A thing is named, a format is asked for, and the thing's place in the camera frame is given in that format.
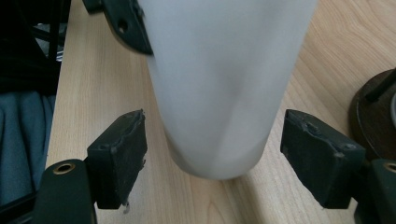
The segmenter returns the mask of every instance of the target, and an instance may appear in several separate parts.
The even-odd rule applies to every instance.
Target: white bottle
[[[168,146],[184,171],[243,175],[261,158],[316,0],[140,0]]]

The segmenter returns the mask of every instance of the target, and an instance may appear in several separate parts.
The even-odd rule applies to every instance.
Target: blue fabric
[[[0,205],[38,190],[54,105],[35,91],[0,94]]]

